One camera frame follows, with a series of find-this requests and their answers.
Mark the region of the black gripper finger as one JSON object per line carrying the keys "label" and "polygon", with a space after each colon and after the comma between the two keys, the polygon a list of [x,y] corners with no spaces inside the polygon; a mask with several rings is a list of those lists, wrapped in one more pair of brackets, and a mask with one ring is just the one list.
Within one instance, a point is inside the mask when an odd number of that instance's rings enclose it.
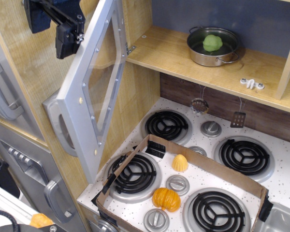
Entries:
{"label": "black gripper finger", "polygon": [[56,55],[64,59],[76,54],[80,43],[84,39],[83,23],[63,23],[56,28]]}

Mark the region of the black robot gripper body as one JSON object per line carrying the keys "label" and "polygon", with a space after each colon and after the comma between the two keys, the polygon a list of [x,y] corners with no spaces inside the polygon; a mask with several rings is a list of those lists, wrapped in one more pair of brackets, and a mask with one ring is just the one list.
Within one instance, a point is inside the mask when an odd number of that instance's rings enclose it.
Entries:
{"label": "black robot gripper body", "polygon": [[68,23],[75,31],[84,31],[85,16],[79,0],[39,0],[38,3],[57,25]]}

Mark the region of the blue padded gripper finger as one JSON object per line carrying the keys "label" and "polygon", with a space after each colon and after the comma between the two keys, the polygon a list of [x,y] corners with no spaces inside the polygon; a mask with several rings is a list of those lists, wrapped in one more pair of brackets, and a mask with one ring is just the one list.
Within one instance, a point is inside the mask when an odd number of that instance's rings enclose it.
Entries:
{"label": "blue padded gripper finger", "polygon": [[43,10],[38,0],[24,0],[24,9],[29,28],[33,34],[50,28],[51,19]]}

